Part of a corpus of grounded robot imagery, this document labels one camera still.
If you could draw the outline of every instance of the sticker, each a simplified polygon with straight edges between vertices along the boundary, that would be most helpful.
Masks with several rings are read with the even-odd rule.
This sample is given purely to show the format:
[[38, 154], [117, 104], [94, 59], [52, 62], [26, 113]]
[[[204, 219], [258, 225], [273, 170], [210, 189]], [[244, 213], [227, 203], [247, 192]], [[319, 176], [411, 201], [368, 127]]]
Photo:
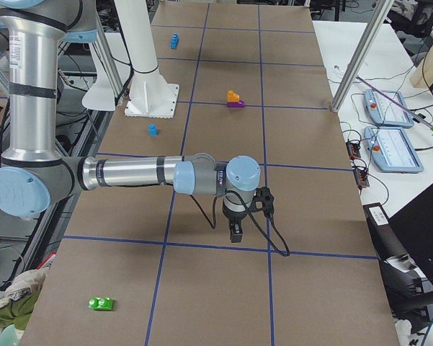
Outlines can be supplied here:
[[371, 212], [373, 219], [375, 219], [375, 222], [378, 226], [389, 224], [388, 219], [386, 218], [383, 210], [380, 207], [371, 207], [368, 208], [368, 210]]
[[9, 67], [22, 67], [22, 45], [24, 38], [20, 36], [9, 37]]

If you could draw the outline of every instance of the brown tabletop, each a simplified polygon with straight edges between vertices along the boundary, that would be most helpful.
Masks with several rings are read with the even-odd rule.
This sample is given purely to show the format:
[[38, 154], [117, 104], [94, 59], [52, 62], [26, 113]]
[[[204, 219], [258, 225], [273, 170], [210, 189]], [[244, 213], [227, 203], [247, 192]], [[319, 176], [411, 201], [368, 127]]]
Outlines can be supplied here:
[[99, 156], [252, 156], [293, 254], [248, 218], [230, 243], [220, 202], [212, 230], [171, 187], [85, 192], [20, 345], [398, 345], [308, 9], [161, 1], [152, 28], [174, 119], [118, 110]]

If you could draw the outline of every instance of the black monitor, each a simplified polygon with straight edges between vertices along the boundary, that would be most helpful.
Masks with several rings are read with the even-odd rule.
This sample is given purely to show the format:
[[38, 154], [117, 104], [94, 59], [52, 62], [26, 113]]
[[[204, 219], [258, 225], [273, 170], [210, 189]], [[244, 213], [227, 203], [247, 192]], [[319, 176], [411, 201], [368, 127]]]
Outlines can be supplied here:
[[433, 285], [433, 183], [390, 218], [389, 224]]

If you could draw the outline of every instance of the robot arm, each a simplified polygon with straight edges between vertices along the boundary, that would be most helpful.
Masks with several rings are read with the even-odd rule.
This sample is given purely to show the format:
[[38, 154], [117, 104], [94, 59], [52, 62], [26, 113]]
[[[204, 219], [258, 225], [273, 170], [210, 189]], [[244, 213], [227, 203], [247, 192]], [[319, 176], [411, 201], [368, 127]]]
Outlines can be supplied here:
[[[247, 156], [228, 164], [207, 154], [134, 160], [61, 157], [55, 150], [57, 47], [63, 38], [96, 39], [94, 0], [0, 0], [0, 5], [9, 29], [11, 118], [10, 147], [1, 155], [0, 209], [30, 218], [83, 190], [173, 185], [178, 193], [224, 197], [233, 242], [241, 240], [241, 220], [248, 212], [263, 210], [272, 217], [273, 197], [269, 189], [267, 194], [258, 189], [260, 168]], [[262, 208], [252, 203], [254, 197]]]

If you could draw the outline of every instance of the green block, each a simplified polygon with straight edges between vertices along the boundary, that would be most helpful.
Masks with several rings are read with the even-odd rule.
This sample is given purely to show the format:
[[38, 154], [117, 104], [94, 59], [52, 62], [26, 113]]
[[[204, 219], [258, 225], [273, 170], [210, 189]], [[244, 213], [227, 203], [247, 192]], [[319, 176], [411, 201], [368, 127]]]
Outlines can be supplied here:
[[92, 310], [111, 311], [114, 300], [109, 297], [91, 297], [88, 301], [88, 307]]

